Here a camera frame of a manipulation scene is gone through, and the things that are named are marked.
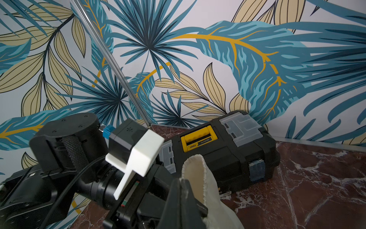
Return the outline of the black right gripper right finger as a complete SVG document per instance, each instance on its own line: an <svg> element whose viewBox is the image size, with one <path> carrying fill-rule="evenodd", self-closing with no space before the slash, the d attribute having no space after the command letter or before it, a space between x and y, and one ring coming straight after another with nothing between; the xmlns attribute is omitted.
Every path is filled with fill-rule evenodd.
<svg viewBox="0 0 366 229"><path fill-rule="evenodd" d="M181 226L182 229L206 228L187 179L181 179Z"/></svg>

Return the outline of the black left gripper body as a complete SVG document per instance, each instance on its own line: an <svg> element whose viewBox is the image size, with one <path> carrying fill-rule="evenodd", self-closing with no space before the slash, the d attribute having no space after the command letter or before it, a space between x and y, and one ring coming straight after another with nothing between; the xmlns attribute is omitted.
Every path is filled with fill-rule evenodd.
<svg viewBox="0 0 366 229"><path fill-rule="evenodd" d="M175 177L165 167L154 164L145 177L134 175L127 190L116 200L113 194L123 175L102 163L95 181L85 185L85 196L109 211L104 228L160 229L160 219ZM203 220L208 208L197 199L196 203Z"/></svg>

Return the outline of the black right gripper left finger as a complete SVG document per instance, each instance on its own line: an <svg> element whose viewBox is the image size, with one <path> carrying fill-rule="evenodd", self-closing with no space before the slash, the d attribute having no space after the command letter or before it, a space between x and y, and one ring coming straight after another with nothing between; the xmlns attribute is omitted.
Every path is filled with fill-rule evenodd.
<svg viewBox="0 0 366 229"><path fill-rule="evenodd" d="M169 190L160 219L160 229L181 229L181 182L175 178Z"/></svg>

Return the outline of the cream cloth drawstring bag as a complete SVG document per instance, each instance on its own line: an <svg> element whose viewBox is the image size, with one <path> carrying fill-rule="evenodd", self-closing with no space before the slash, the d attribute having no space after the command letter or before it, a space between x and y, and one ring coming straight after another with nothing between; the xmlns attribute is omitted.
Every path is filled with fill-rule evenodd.
<svg viewBox="0 0 366 229"><path fill-rule="evenodd" d="M190 182L194 197L208 208L203 222L208 229L242 229L240 219L225 205L217 182L202 155L189 157L183 164L181 178Z"/></svg>

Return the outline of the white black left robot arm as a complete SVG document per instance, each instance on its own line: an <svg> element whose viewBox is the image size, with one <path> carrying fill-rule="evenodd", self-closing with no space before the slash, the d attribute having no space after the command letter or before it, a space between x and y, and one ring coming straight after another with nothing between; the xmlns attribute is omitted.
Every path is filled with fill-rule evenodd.
<svg viewBox="0 0 366 229"><path fill-rule="evenodd" d="M163 143L132 119L103 126L80 113L47 123L30 140L38 164L1 183L1 228L45 229L78 193L108 211L106 229L204 229L208 208L157 161Z"/></svg>

